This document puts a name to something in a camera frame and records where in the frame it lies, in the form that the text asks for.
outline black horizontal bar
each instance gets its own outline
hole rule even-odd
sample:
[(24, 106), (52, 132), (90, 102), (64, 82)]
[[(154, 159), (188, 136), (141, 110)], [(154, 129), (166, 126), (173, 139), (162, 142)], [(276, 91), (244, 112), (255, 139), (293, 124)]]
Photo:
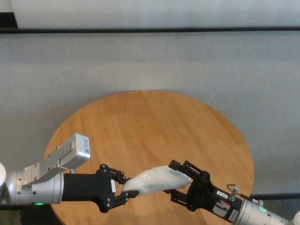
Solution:
[(300, 193), (254, 194), (250, 197), (257, 200), (300, 199)]
[(158, 33), (158, 32), (225, 32), (225, 31), (300, 31), (300, 27), (232, 27), (168, 29), (0, 29), (0, 34), (32, 33)]
[(3, 210), (23, 210), (28, 207), (44, 207), (47, 208), (50, 205), (3, 205), (0, 206), (0, 211)]

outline floor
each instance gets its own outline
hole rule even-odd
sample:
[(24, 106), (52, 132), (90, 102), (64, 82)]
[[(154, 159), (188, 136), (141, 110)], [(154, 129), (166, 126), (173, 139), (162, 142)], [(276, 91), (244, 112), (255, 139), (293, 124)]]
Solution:
[[(291, 220), (300, 210), (300, 199), (269, 200), (265, 208)], [(0, 210), (0, 225), (61, 225), (50, 206), (28, 206), (22, 210)]]

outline wooden tabletop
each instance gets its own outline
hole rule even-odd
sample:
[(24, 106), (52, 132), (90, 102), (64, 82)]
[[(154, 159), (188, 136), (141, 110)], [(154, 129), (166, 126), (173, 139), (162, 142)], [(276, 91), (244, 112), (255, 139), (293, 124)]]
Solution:
[[(76, 173), (94, 173), (108, 164), (134, 177), (172, 159), (188, 160), (208, 171), (218, 188), (234, 183), (242, 193), (251, 192), (253, 161), (240, 132), (220, 112), (179, 93), (130, 91), (92, 102), (55, 131), (45, 156), (73, 133), (88, 136), (91, 150)], [(190, 212), (163, 192), (138, 196), (104, 214), (93, 202), (62, 202), (52, 208), (67, 225), (229, 224), (205, 210)]]

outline robotic arm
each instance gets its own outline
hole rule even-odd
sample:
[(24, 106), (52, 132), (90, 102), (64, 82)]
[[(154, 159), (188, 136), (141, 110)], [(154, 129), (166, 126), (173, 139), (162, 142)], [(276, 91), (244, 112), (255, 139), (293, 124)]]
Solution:
[(115, 181), (125, 184), (124, 172), (100, 165), (95, 174), (74, 174), (90, 158), (86, 136), (74, 134), (41, 162), (6, 174), (0, 164), (0, 205), (42, 205), (61, 201), (92, 201), (101, 212), (124, 205), (138, 191), (115, 196)]
[(187, 207), (190, 211), (205, 209), (234, 225), (300, 225), (300, 212), (294, 221), (289, 221), (279, 215), (266, 210), (262, 202), (239, 194), (244, 198), (237, 198), (237, 188), (230, 193), (215, 187), (210, 181), (210, 174), (202, 171), (188, 161), (180, 164), (173, 160), (169, 167), (180, 171), (193, 179), (188, 192), (165, 190), (171, 194), (171, 201)]
[[(98, 205), (101, 212), (108, 212), (139, 194), (139, 191), (135, 190), (137, 188), (133, 187), (115, 196), (115, 182), (125, 184), (129, 179), (126, 179), (124, 172), (105, 164), (100, 165), (95, 174), (75, 174), (74, 170), (89, 158), (88, 137), (74, 134), (61, 147), (56, 147), (47, 158), (25, 167), (22, 171), (6, 173), (0, 164), (0, 205), (92, 201)], [(215, 187), (208, 172), (200, 170), (188, 161), (181, 165), (173, 160), (169, 167), (193, 180), (186, 194), (176, 189), (164, 190), (171, 194), (172, 202), (190, 211), (205, 209), (234, 225), (300, 225), (300, 212), (289, 222), (266, 210), (262, 201), (239, 194), (236, 186), (231, 193)], [(64, 174), (67, 169), (70, 169), (71, 173)]]

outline crumpled white fabric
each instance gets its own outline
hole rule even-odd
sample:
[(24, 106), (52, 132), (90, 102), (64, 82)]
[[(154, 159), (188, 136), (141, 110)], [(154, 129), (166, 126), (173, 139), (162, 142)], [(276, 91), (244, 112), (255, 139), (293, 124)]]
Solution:
[(123, 185), (123, 191), (138, 190), (139, 195), (156, 191), (184, 188), (192, 179), (168, 166), (158, 166), (146, 170)]

